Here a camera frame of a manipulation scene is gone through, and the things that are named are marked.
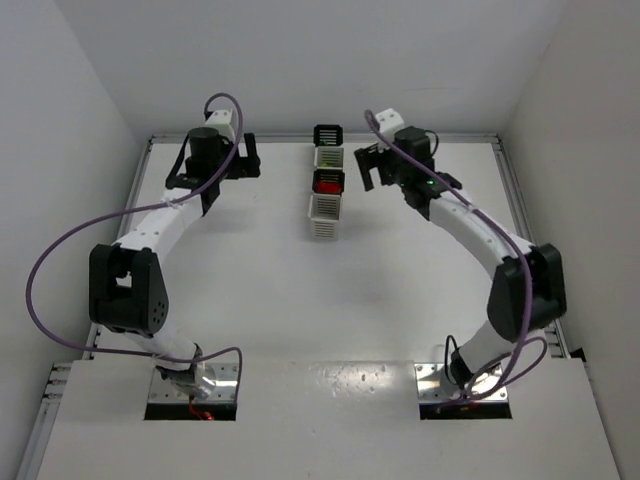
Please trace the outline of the red white flower lego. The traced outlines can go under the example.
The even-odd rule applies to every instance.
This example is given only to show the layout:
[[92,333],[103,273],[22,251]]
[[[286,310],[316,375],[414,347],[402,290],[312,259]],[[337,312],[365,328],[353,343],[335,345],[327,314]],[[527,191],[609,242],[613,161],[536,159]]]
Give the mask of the red white flower lego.
[[313,191],[318,194],[341,195],[343,187],[340,183],[318,181],[314,185]]

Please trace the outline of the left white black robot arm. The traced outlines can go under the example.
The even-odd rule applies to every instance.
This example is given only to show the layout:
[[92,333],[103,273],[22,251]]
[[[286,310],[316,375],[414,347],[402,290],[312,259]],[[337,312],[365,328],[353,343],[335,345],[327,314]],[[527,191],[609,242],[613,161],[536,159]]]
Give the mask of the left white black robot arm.
[[132,340],[155,358],[162,379],[186,392],[202,384],[205,362],[198,344],[169,323],[162,265],[189,227],[208,213],[222,181],[259,177],[254,134],[244,134],[244,154],[234,149],[234,138],[222,126],[190,130],[166,177],[160,208],[89,255],[91,321]]

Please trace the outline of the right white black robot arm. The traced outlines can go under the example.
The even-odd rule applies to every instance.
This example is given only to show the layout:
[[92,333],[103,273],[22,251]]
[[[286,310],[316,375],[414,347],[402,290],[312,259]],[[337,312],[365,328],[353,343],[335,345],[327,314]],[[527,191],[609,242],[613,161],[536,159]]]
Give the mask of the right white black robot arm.
[[376,170],[383,185],[399,187],[407,205],[450,234],[491,279],[486,321],[445,356],[441,384],[463,396],[502,360],[508,364],[500,384],[519,379],[514,366],[523,348],[548,344],[542,330],[567,309],[563,264],[555,246],[509,232],[476,206],[458,179],[435,169],[434,152],[425,130],[406,127],[391,143],[360,148],[354,157],[366,190]]

